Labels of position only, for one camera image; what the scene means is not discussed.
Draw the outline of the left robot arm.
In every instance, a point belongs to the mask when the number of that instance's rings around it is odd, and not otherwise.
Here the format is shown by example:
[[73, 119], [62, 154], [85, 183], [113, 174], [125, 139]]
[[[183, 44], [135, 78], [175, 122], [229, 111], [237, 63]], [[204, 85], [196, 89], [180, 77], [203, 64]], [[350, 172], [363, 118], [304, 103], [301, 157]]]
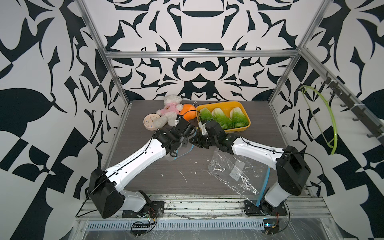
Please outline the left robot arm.
[[106, 170], [95, 169], [90, 176], [88, 197], [101, 217], [106, 219], [119, 210], [146, 215], [152, 201], [143, 191], [125, 191], [126, 185], [153, 162], [166, 155], [177, 156], [184, 139], [195, 127], [181, 119], [176, 127], [157, 130], [151, 139], [134, 154]]

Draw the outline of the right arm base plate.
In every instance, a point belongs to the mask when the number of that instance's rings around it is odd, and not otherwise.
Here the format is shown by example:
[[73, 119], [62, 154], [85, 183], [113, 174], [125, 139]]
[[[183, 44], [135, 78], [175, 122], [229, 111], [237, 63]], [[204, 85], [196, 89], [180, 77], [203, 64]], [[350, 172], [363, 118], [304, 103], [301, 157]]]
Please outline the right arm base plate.
[[262, 216], [287, 216], [287, 208], [285, 207], [285, 204], [283, 202], [280, 203], [278, 207], [273, 207], [272, 205], [268, 204], [265, 200], [261, 200], [260, 204], [256, 206], [253, 202], [249, 200], [244, 201], [244, 213], [247, 216], [255, 216], [255, 217], [262, 217]]

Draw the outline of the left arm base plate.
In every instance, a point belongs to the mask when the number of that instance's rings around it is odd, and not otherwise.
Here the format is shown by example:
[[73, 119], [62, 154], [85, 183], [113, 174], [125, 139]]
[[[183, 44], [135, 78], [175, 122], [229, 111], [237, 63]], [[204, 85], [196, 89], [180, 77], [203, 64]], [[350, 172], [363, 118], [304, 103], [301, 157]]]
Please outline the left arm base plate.
[[122, 218], [155, 218], [161, 217], [164, 214], [165, 202], [164, 201], [152, 201], [145, 206], [139, 212], [123, 211]]

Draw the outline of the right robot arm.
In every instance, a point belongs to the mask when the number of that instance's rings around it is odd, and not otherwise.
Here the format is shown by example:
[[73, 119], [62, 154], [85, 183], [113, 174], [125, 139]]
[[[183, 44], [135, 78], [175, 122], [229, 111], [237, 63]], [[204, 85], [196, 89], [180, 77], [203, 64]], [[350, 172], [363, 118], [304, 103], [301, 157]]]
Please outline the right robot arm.
[[275, 170], [278, 180], [263, 196], [263, 203], [271, 208], [277, 208], [289, 196], [299, 196], [311, 174], [309, 165], [296, 148], [258, 144], [240, 134], [226, 133], [215, 121], [204, 124], [189, 142], [198, 148], [216, 147], [224, 153], [247, 157]]

